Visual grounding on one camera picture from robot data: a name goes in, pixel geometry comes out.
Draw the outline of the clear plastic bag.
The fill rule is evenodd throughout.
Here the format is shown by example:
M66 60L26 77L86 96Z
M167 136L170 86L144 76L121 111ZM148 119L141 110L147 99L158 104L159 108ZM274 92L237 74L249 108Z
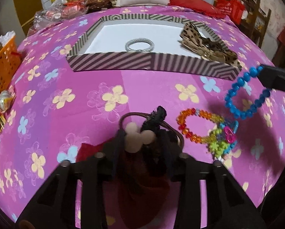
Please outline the clear plastic bag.
M30 26L27 36L86 13L87 8L84 0L74 2L55 0L47 9L35 13L32 20L33 24Z

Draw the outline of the striped tray box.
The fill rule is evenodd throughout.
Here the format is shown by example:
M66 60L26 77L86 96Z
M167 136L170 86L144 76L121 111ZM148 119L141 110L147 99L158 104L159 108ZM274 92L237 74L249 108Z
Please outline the striped tray box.
M206 24L181 17L170 15L129 14L107 15L101 17L92 25L66 56L70 68L74 72L94 70L152 70L197 74L207 77L216 77L225 80L234 80L242 70L237 64L226 64L221 61L207 60L204 56L189 56L189 54L173 54L168 50L164 53L156 52L96 52L86 53L87 42L93 40L106 25L116 23L149 23L160 26L193 25L201 34L205 34L213 42L217 42L222 49L227 50L225 43Z

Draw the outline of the red shopping bag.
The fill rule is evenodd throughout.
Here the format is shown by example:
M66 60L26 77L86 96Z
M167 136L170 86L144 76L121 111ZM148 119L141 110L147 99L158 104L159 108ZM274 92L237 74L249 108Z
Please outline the red shopping bag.
M245 10L245 5L240 0L217 0L216 8L227 15L234 24L240 25Z

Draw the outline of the red satin bow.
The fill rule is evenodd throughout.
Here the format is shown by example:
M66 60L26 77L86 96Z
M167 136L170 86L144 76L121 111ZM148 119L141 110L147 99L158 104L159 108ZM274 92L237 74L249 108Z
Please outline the red satin bow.
M80 149L78 150L76 162L86 161L89 158L95 156L97 153L103 153L107 159L113 159L114 145L113 139L110 138L98 145L91 145L88 143L82 143Z

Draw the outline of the silver ornament ball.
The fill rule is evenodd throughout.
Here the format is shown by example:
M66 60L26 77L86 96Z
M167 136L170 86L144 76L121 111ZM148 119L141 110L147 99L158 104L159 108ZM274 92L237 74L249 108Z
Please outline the silver ornament ball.
M9 90L3 90L0 93L0 111L6 112L12 105L15 98L15 93Z

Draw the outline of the orange plastic basket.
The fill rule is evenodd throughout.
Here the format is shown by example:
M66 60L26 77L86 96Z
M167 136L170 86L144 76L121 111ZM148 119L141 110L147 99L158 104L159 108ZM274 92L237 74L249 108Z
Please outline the orange plastic basket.
M21 65L21 54L17 51L16 36L13 36L5 46L0 47L0 93L6 90Z

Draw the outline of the leopard bow scrunchie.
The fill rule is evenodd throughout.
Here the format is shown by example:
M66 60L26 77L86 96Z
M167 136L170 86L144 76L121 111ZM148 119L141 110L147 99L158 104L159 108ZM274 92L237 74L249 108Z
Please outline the leopard bow scrunchie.
M200 35L192 22L187 22L180 33L184 47L200 55L205 60L217 61L234 67L240 67L238 55L223 46L218 40L213 41Z

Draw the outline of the wooden chair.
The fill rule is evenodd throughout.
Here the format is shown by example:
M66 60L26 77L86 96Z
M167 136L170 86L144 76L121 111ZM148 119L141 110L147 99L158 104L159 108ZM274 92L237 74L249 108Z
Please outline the wooden chair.
M240 30L259 48L262 47L265 33L272 14L271 9L267 13L261 9L261 0L239 0L247 9L247 16L241 19Z

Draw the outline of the white tissue paper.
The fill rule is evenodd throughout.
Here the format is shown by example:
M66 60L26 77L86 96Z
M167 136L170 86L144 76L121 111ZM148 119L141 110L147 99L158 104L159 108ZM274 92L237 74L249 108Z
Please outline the white tissue paper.
M1 35L0 44L4 47L15 35L16 33L14 31L8 31L5 35Z

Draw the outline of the red cushion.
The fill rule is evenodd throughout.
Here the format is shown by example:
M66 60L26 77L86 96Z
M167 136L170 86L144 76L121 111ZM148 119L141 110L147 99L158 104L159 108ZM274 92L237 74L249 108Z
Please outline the red cushion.
M169 0L170 6L179 6L183 8L191 9L202 15L207 15L216 19L224 19L226 15L218 8L214 7L210 3L204 0Z

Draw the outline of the pink floral bedspread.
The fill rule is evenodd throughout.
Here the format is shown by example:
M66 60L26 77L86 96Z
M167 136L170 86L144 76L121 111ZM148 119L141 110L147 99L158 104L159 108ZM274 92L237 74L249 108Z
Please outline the pink floral bedspread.
M238 55L230 81L152 70L74 72L66 56L107 15L170 15L209 26ZM177 26L116 23L86 53L199 56ZM285 92L265 88L274 66L227 18L182 7L109 9L46 28L19 46L15 98L0 134L0 228L81 228L82 143L123 136L113 180L103 183L108 228L174 228L180 183L164 167L156 134L183 136L199 169L200 228L285 228Z

